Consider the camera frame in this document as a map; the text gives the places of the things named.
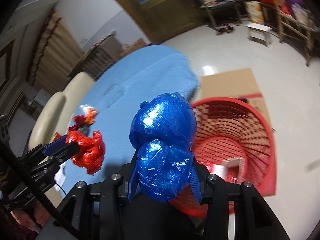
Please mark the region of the person left hand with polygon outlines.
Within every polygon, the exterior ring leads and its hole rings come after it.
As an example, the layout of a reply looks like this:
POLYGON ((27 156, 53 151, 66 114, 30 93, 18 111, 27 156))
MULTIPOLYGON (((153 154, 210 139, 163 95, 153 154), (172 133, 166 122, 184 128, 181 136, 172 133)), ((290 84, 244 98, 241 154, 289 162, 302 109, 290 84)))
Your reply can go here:
POLYGON ((39 232, 39 225, 44 226, 50 218, 50 214, 38 201, 31 205, 31 211, 33 211, 33 219, 26 212, 19 209, 12 210, 11 215, 21 226, 31 231, 39 232))

